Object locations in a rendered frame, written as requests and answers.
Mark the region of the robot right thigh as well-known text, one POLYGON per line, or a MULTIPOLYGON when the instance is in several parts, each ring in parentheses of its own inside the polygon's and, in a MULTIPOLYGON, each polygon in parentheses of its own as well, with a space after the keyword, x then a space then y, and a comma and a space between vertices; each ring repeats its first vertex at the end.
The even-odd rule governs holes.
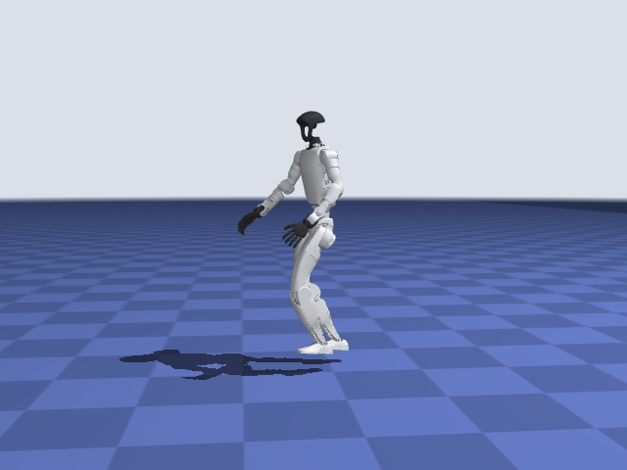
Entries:
MULTIPOLYGON (((295 259, 296 259, 296 257, 297 257, 297 254, 299 253, 299 250, 301 249, 302 245, 304 244, 305 240, 308 238, 308 236, 309 236, 309 235, 310 235, 310 234, 309 234, 309 230, 308 230, 307 235, 306 235, 306 236, 305 236, 305 237, 304 237, 304 238, 300 241, 300 243, 299 243, 299 244, 295 247, 295 251, 294 251, 294 262, 295 262, 295 259)), ((298 239, 299 239, 299 238, 300 238, 300 237, 298 237, 298 238, 297 238, 297 241, 298 241, 298 239)), ((296 241, 296 242, 297 242, 297 241, 296 241)), ((311 275, 310 275, 310 276, 311 276, 311 275)), ((309 276, 309 277, 307 278, 307 280, 305 281, 305 284, 306 284, 306 285, 310 288, 310 291, 311 291, 311 295, 312 295, 312 297, 313 297, 313 300, 314 300, 314 301, 317 301, 317 300, 318 300, 318 298, 319 298, 319 296, 320 296, 320 289, 319 289, 319 288, 318 288, 318 286, 316 286, 315 284, 310 283, 310 276, 309 276)))

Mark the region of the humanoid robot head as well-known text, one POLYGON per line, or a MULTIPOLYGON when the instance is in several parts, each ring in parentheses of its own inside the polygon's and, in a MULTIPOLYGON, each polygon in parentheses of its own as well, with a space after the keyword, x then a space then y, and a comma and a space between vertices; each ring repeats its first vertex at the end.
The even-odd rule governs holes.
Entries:
MULTIPOLYGON (((318 143, 322 143, 319 139, 319 137, 313 137, 312 133, 313 133, 313 129, 316 128, 316 125, 318 123, 322 123, 325 122, 325 119, 323 117, 322 114, 318 113, 318 112, 306 112, 303 113, 302 115, 300 115, 297 118, 297 123, 300 125, 301 127, 301 134, 302 134, 302 138, 305 142, 309 142, 310 141, 310 146, 307 150, 312 149, 314 147, 317 146, 313 146, 313 144, 318 143), (305 135, 305 127, 309 128, 309 132, 308 132, 308 137, 305 135)), ((323 144, 323 143, 322 143, 323 144)), ((320 144, 320 146, 322 146, 322 144, 320 144)), ((323 144, 323 146, 325 146, 323 144)))

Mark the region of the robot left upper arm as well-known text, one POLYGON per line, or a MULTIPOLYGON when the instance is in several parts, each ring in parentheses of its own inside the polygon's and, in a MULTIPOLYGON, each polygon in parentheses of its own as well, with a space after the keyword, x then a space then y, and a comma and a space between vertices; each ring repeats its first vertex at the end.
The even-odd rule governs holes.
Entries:
POLYGON ((323 165, 325 165, 327 176, 332 184, 338 184, 341 187, 341 192, 339 194, 340 197, 343 194, 344 188, 338 165, 338 153, 329 149, 320 150, 320 161, 323 165))

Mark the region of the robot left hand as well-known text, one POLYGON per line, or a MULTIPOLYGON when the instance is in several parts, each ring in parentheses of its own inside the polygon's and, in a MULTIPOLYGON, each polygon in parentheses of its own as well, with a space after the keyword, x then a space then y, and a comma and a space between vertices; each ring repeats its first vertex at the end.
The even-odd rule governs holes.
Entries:
POLYGON ((286 234, 282 237, 282 239, 284 239, 284 238, 286 238, 289 234, 291 234, 291 233, 293 232, 293 234, 292 234, 292 235, 290 235, 290 236, 289 236, 289 238, 287 238, 287 240, 285 241, 285 244, 287 244, 287 242, 288 242, 288 241, 289 241, 289 240, 290 240, 290 239, 291 239, 294 235, 297 235, 297 236, 295 236, 295 238, 294 238, 294 239, 290 242, 290 244, 289 244, 289 247, 290 247, 290 246, 291 246, 291 245, 292 245, 292 244, 296 241, 296 239, 297 239, 298 237, 300 237, 300 238, 298 239, 298 241, 295 243, 294 247, 293 247, 293 248, 295 249, 295 247, 296 247, 296 246, 300 243, 300 241, 301 241, 301 240, 302 240, 302 239, 303 239, 303 238, 307 235, 308 230, 309 230, 309 229, 312 229, 312 228, 313 228, 313 227, 314 227, 314 226, 318 223, 318 221, 317 221, 316 223, 311 224, 311 223, 307 220, 307 218, 308 218, 310 215, 311 215, 311 213, 303 219, 303 222, 299 221, 298 223, 289 224, 289 225, 287 225, 286 227, 284 227, 284 230, 287 230, 288 228, 293 227, 293 229, 292 229, 292 230, 290 230, 289 232, 287 232, 287 233, 286 233, 286 234))

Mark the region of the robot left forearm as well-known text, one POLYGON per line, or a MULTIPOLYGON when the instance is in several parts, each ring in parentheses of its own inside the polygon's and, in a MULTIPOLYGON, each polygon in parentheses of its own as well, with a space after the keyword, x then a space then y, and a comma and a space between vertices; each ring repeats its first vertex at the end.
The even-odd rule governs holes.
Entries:
POLYGON ((326 195, 322 198, 322 201, 318 204, 318 207, 314 209, 313 213, 307 218, 307 220, 314 224, 318 220, 324 218, 325 213, 329 212, 331 208, 336 205, 336 201, 341 192, 341 187, 338 184, 331 184, 328 188, 326 195))

